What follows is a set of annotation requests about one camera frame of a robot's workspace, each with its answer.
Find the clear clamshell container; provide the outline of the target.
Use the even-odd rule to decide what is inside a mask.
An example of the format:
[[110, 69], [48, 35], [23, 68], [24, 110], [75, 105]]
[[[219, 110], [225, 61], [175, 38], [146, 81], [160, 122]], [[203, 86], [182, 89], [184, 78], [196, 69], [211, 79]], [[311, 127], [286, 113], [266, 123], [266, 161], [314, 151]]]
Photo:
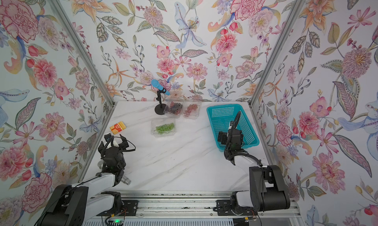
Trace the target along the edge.
[[184, 102], [181, 100], [168, 100], [163, 113], [171, 118], [179, 118], [181, 116], [183, 106]]
[[199, 117], [202, 103], [199, 101], [187, 101], [184, 103], [183, 116], [187, 119], [195, 120]]
[[151, 134], [155, 137], [172, 136], [176, 131], [174, 118], [157, 118], [151, 121]]

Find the clear clamshell container front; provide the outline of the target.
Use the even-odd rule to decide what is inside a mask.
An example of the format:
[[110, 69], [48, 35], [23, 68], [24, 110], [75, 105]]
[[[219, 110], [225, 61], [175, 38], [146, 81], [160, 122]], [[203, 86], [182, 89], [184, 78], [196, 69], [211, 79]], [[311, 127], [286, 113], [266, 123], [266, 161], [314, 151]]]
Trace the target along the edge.
[[181, 100], [168, 100], [163, 113], [171, 118], [179, 118], [181, 116], [183, 106], [184, 102]]

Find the grey metal cylinder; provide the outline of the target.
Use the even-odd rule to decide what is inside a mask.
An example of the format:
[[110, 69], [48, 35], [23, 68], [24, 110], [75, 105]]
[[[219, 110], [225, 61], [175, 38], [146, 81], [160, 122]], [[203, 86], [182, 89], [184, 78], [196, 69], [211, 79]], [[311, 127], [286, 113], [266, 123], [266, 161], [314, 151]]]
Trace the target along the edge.
[[[105, 165], [105, 162], [103, 160], [100, 160], [97, 163], [97, 166], [99, 167], [100, 170], [103, 169], [104, 165]], [[132, 181], [126, 175], [123, 175], [121, 182], [123, 182], [126, 185], [130, 185]]]

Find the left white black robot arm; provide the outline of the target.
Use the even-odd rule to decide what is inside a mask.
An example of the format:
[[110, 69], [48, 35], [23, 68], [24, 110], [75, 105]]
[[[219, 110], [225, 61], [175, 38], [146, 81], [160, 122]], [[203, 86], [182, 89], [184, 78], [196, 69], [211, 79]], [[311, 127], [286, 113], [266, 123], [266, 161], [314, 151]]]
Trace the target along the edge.
[[118, 138], [120, 144], [114, 135], [105, 135], [98, 147], [101, 171], [81, 183], [57, 186], [35, 225], [81, 226], [97, 215], [110, 219], [126, 211], [121, 194], [109, 190], [122, 181], [126, 167], [124, 153], [129, 151], [128, 140], [122, 135]]

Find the green grape bunch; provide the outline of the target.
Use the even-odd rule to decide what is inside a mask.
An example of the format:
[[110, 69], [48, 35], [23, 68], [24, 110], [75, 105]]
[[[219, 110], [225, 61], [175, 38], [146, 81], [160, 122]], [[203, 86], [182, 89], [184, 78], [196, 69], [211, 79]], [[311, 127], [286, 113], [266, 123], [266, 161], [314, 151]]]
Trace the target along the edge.
[[159, 135], [165, 135], [169, 134], [175, 131], [175, 124], [164, 124], [161, 126], [156, 126], [155, 132], [157, 132]]

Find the orange yellow snack packet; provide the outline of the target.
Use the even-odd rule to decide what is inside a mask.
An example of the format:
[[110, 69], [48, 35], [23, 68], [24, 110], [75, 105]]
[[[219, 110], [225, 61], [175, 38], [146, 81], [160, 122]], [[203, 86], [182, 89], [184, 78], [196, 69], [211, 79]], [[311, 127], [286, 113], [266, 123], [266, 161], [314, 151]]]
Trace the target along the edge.
[[126, 125], [122, 121], [110, 127], [110, 130], [114, 135], [120, 133], [124, 129], [126, 129]]

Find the blue microphone on black stand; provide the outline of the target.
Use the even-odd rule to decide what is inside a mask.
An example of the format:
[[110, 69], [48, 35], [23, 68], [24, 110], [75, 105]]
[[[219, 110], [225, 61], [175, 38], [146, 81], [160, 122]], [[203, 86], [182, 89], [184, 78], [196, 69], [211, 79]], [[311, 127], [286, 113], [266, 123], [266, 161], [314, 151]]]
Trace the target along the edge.
[[164, 115], [164, 110], [166, 108], [166, 104], [163, 104], [162, 102], [162, 94], [166, 94], [170, 96], [170, 92], [162, 86], [158, 80], [153, 79], [151, 81], [152, 87], [157, 89], [157, 101], [159, 101], [159, 104], [155, 107], [155, 113], [158, 115]]

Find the aluminium rail base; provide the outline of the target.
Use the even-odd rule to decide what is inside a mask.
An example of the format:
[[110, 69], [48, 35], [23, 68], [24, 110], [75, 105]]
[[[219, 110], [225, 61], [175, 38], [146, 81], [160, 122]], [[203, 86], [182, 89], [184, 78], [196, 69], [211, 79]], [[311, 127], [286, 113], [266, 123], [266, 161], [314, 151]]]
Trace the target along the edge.
[[231, 192], [122, 191], [121, 212], [96, 214], [85, 226], [302, 226], [297, 203], [289, 209], [256, 212], [237, 208]]

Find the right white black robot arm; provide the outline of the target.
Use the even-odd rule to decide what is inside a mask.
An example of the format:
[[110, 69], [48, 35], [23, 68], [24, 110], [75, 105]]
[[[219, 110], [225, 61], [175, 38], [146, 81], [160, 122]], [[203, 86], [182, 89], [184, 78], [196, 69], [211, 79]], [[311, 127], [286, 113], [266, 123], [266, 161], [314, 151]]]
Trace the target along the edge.
[[280, 168], [265, 166], [242, 149], [243, 137], [242, 131], [232, 128], [218, 135], [218, 142], [225, 145], [225, 159], [244, 170], [249, 178], [249, 189], [233, 192], [229, 203], [221, 204], [220, 208], [235, 215], [289, 209], [290, 197]]

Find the teal plastic mesh basket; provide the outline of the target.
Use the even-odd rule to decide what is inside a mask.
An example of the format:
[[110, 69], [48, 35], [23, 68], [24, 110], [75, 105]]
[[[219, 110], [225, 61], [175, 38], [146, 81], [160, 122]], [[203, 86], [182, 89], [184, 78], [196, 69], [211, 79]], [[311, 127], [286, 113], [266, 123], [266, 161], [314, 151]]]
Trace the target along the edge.
[[248, 149], [260, 144], [258, 135], [256, 134], [252, 123], [247, 117], [246, 112], [240, 104], [226, 104], [210, 106], [206, 109], [209, 118], [210, 126], [213, 136], [216, 141], [216, 146], [219, 151], [223, 152], [225, 144], [218, 141], [220, 132], [227, 132], [230, 129], [230, 123], [236, 118], [236, 115], [241, 112], [237, 129], [242, 131], [244, 145], [242, 149]]

